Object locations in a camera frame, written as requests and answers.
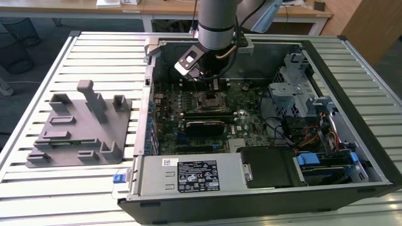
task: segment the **aluminum profile table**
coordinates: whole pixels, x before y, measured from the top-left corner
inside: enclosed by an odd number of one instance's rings
[[[127,186],[115,187],[113,175],[131,167],[143,80],[149,70],[145,45],[149,37],[189,38],[174,33],[82,32],[69,37],[22,120],[0,154],[0,225],[137,226],[118,207]],[[341,86],[366,120],[396,165],[402,170],[402,102],[348,41],[337,37],[252,35],[260,39],[313,42]],[[125,161],[119,165],[59,168],[26,167],[26,158],[50,115],[54,93],[83,98],[78,81],[91,79],[105,98],[134,100]],[[318,81],[322,92],[324,84]],[[238,218],[178,225],[402,225],[402,193],[358,201],[337,211]]]

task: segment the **mesh trash can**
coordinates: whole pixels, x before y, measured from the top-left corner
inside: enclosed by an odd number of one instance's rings
[[[0,32],[0,65],[13,74],[23,73],[34,67],[17,33]]]
[[[0,17],[0,23],[10,32],[19,35],[23,46],[34,46],[41,42],[41,38],[30,18]]]

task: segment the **blue release tab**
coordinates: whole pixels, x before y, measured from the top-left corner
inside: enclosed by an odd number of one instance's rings
[[[114,184],[126,183],[126,174],[115,174],[114,175]]]
[[[360,157],[358,157],[358,155],[357,155],[356,152],[352,152],[352,153],[350,153],[350,157],[352,157],[352,160],[353,160],[354,163],[358,163],[358,162],[360,162]]]
[[[297,157],[297,162],[300,163],[300,166],[320,164],[320,159],[316,153],[302,153]]]

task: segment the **warning label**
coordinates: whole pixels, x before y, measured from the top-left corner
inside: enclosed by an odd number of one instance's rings
[[[178,162],[178,191],[212,192],[220,191],[217,161]]]

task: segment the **barcode sticker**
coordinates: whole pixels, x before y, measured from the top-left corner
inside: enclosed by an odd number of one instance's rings
[[[162,159],[162,166],[177,166],[179,159]]]

